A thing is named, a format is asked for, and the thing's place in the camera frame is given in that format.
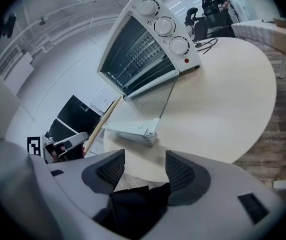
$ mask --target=air vent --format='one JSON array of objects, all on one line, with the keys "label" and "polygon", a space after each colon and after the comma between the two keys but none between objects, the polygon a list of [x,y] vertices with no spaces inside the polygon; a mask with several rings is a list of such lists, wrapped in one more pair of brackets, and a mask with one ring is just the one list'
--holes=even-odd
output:
[{"label": "air vent", "polygon": [[20,50],[17,46],[15,46],[10,53],[6,56],[6,58],[3,60],[2,64],[0,65],[0,75],[2,75],[6,69],[9,67],[9,65],[12,63],[12,61],[16,58],[16,56],[20,53]]},{"label": "air vent", "polygon": [[253,193],[240,195],[238,199],[254,224],[257,224],[269,213]]}]

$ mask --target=desk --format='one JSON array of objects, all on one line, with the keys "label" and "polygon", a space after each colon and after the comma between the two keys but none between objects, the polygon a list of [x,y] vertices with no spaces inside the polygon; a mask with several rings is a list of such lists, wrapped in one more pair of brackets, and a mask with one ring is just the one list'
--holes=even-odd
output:
[{"label": "desk", "polygon": [[262,22],[260,19],[232,24],[235,35],[248,38],[275,48],[283,53],[279,77],[284,77],[286,55],[286,28],[274,23]]},{"label": "desk", "polygon": [[125,149],[126,174],[168,182],[165,150],[233,163],[263,133],[276,100],[274,71],[263,52],[247,41],[220,37],[199,55],[201,67],[178,77],[153,147],[105,131],[106,152]]}]

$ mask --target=black vent slot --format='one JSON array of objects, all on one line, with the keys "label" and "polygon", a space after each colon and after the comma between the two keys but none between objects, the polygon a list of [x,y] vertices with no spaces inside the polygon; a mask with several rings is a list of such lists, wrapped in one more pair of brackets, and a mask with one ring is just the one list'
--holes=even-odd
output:
[{"label": "black vent slot", "polygon": [[193,169],[172,156],[166,157],[166,173],[172,192],[187,187],[195,178]]},{"label": "black vent slot", "polygon": [[60,175],[64,173],[62,170],[53,170],[51,171],[51,174],[53,175],[53,177],[57,176],[57,175]]},{"label": "black vent slot", "polygon": [[260,222],[269,213],[253,193],[240,195],[238,199],[254,224]]},{"label": "black vent slot", "polygon": [[117,156],[110,162],[96,169],[96,175],[106,183],[116,188],[125,170],[125,157]]}]

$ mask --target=oven knob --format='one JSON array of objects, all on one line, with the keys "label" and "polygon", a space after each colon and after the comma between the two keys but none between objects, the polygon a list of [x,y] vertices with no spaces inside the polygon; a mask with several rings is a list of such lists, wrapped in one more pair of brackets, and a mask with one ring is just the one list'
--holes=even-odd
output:
[{"label": "oven knob", "polygon": [[143,16],[152,16],[156,12],[156,4],[150,0],[143,1],[138,11]]},{"label": "oven knob", "polygon": [[188,44],[181,39],[175,39],[169,44],[171,52],[177,55],[183,55],[187,51]]},{"label": "oven knob", "polygon": [[155,23],[155,31],[160,36],[168,36],[173,29],[173,24],[169,19],[161,18]]}]

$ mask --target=toaster oven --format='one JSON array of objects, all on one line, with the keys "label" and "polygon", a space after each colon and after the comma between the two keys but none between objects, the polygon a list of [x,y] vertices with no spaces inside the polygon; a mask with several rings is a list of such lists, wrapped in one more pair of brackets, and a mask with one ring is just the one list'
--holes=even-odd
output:
[{"label": "toaster oven", "polygon": [[185,26],[160,0],[131,0],[108,40],[98,73],[128,98],[201,63]]},{"label": "toaster oven", "polygon": [[103,128],[152,146],[179,73],[200,63],[185,26],[160,0],[131,0],[109,33],[98,67],[124,96]]}]

